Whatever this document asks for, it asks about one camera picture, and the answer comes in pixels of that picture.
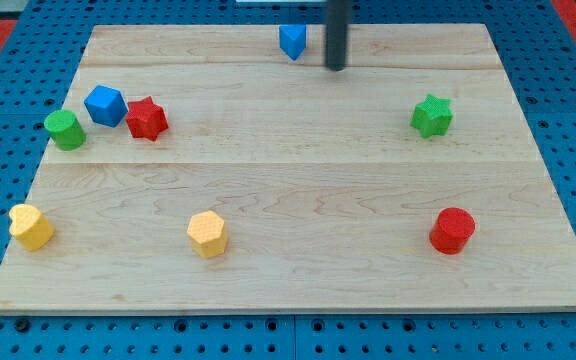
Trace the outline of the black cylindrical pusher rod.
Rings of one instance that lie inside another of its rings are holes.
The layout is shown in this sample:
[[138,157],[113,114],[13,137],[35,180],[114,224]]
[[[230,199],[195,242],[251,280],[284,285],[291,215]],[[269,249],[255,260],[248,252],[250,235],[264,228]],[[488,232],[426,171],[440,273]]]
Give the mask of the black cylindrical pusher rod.
[[328,0],[324,32],[324,64],[330,71],[342,71],[347,64],[350,0]]

